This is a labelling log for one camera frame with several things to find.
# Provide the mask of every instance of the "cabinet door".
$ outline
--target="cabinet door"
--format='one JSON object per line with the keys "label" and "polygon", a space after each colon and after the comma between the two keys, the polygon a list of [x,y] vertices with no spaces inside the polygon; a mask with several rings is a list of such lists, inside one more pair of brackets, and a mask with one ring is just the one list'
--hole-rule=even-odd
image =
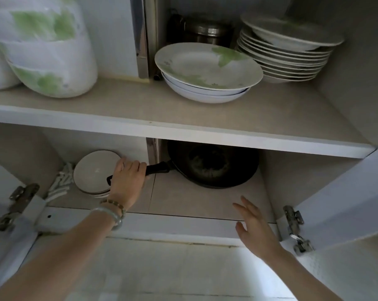
{"label": "cabinet door", "polygon": [[[7,213],[9,196],[18,186],[24,184],[0,165],[0,217]],[[37,232],[33,224],[44,205],[35,196],[24,214],[15,220],[12,231],[0,231],[0,286],[18,270],[35,242]]]}
{"label": "cabinet door", "polygon": [[[315,250],[378,232],[378,149],[356,166],[294,207],[304,220],[302,238]],[[278,220],[285,245],[295,244],[287,219]]]}

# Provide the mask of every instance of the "forearm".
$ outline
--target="forearm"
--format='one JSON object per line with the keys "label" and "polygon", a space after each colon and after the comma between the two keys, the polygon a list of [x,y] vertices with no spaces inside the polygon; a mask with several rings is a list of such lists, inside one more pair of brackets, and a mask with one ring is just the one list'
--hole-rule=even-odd
{"label": "forearm", "polygon": [[0,301],[61,301],[114,226],[111,216],[92,212],[47,251],[20,268],[0,288]]}
{"label": "forearm", "polygon": [[342,301],[336,294],[318,281],[289,252],[266,262],[281,278],[298,301]]}

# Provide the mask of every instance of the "frying pan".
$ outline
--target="frying pan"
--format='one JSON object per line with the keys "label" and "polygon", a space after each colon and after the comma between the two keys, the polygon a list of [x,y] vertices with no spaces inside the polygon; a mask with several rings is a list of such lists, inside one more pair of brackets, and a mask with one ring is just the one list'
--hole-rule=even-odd
{"label": "frying pan", "polygon": [[[249,180],[259,165],[257,149],[169,140],[168,162],[147,166],[146,175],[179,171],[207,188],[223,189]],[[112,176],[107,177],[111,185]]]}

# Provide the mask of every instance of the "black handle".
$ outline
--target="black handle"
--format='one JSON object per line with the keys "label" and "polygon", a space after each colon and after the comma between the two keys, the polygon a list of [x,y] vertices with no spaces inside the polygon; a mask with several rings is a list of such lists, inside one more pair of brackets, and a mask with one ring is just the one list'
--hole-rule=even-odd
{"label": "black handle", "polygon": [[[155,173],[168,173],[171,170],[170,166],[166,162],[160,162],[159,164],[150,165],[146,168],[146,176]],[[112,175],[107,177],[108,186],[111,186]]]}

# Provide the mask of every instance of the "metal hinge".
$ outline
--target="metal hinge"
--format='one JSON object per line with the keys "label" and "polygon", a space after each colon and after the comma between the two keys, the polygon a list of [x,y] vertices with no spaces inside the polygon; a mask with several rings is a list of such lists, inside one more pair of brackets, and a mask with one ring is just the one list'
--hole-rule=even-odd
{"label": "metal hinge", "polygon": [[9,199],[14,203],[8,208],[8,213],[0,217],[0,231],[13,229],[14,220],[23,213],[39,188],[38,184],[33,183],[26,187],[19,186],[12,192]]}
{"label": "metal hinge", "polygon": [[297,244],[293,247],[297,255],[308,253],[314,250],[309,240],[302,238],[300,235],[300,226],[304,221],[300,211],[294,211],[292,206],[284,206],[285,217],[288,221],[288,233],[291,238],[294,238]]}

